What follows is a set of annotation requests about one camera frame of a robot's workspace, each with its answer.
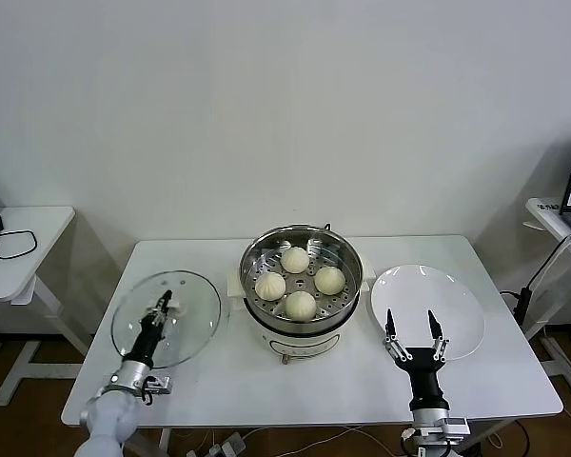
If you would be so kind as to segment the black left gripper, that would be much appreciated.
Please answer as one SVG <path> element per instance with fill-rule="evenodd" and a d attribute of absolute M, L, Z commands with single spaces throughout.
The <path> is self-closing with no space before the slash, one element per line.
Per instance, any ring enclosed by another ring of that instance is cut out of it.
<path fill-rule="evenodd" d="M 145 316 L 141 320 L 141 330 L 131 350 L 123 356 L 123 361 L 134 361 L 149 368 L 154 367 L 153 356 L 159 342 L 164 338 L 164 326 L 168 318 L 168 305 L 171 299 L 172 290 L 168 289 L 149 309 L 151 316 Z"/>

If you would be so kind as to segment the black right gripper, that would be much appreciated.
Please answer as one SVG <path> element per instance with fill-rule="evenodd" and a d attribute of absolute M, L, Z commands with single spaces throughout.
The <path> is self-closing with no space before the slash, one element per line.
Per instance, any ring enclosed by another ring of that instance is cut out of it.
<path fill-rule="evenodd" d="M 427 314 L 433 348 L 405 349 L 397 338 L 390 308 L 387 310 L 384 326 L 384 348 L 396 366 L 408 374 L 412 391 L 412 400 L 409 403 L 411 411 L 430 408 L 450 410 L 437 378 L 437 372 L 444 366 L 444 354 L 450 340 L 443 336 L 442 325 L 431 309 Z M 408 359 L 408 353 L 412 356 L 411 359 Z"/>

